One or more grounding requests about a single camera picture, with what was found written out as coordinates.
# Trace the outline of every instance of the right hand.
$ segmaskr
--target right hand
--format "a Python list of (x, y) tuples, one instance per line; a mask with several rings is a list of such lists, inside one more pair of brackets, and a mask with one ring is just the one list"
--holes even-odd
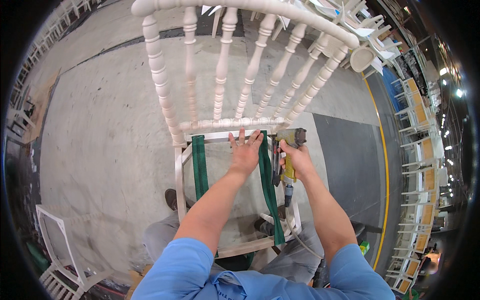
[[(279, 151), (287, 153), (291, 157), (292, 165), (295, 168), (295, 177), (304, 182), (311, 175), (316, 175), (317, 171), (313, 166), (312, 159), (307, 146), (300, 146), (298, 149), (290, 146), (285, 140), (280, 141)], [(285, 169), (285, 159), (280, 159), (280, 165)]]

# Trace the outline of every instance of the hand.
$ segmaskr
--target hand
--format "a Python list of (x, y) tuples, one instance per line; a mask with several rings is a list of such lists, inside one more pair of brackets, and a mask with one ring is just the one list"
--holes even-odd
[(257, 129), (245, 143), (245, 129), (242, 127), (239, 133), (239, 144), (233, 138), (233, 134), (228, 134), (228, 140), (232, 145), (233, 158), (229, 171), (240, 173), (247, 179), (247, 177), (255, 170), (258, 164), (258, 148), (264, 139), (264, 134)]
[[(295, 168), (295, 177), (300, 179), (300, 181), (303, 182), (306, 178), (308, 178), (308, 176), (317, 174), (317, 171), (313, 166), (312, 159), (310, 158), (307, 146), (301, 146), (298, 149), (295, 149), (287, 144), (285, 140), (281, 140), (280, 148), (278, 150), (282, 150), (290, 155), (292, 165)], [(280, 165), (283, 169), (285, 169), (284, 158), (280, 159)]]

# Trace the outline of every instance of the green strap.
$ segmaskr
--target green strap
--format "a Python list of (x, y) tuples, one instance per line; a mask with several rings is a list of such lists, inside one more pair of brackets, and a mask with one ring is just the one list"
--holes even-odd
[(197, 201), (208, 190), (207, 163), (205, 160), (204, 135), (192, 137), (193, 176)]
[(270, 157), (268, 156), (267, 131), (263, 130), (264, 140), (258, 149), (258, 165), (260, 167), (260, 177), (262, 178), (262, 189), (264, 191), (265, 202), (268, 210), (273, 217), (275, 225), (275, 245), (285, 243), (282, 225), (278, 217), (278, 209), (276, 206), (275, 188), (272, 185)]

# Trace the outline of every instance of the forearm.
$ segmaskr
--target forearm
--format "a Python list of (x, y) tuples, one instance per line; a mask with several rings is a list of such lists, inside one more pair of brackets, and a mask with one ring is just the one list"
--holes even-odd
[(318, 174), (303, 180), (313, 213), (313, 222), (330, 264), (335, 253), (345, 245), (357, 243), (352, 224), (342, 207), (324, 186)]
[(174, 239), (199, 240), (215, 254), (220, 233), (230, 215), (235, 195), (245, 180), (244, 175), (230, 169), (188, 211)]

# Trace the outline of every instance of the black shoe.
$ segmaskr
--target black shoe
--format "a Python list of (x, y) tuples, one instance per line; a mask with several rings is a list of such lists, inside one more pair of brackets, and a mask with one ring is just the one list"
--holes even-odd
[[(167, 202), (167, 205), (171, 208), (171, 210), (178, 210), (176, 190), (167, 189), (165, 191), (165, 201)], [(189, 201), (186, 201), (187, 208), (190, 209), (192, 206), (188, 202)]]
[[(281, 205), (277, 208), (277, 210), (278, 210), (278, 217), (280, 219), (285, 219), (286, 218), (285, 206)], [(258, 220), (256, 220), (255, 223), (253, 224), (253, 227), (255, 228), (255, 230), (261, 233), (264, 233), (268, 236), (275, 235), (275, 226), (265, 221), (263, 218), (259, 218)]]

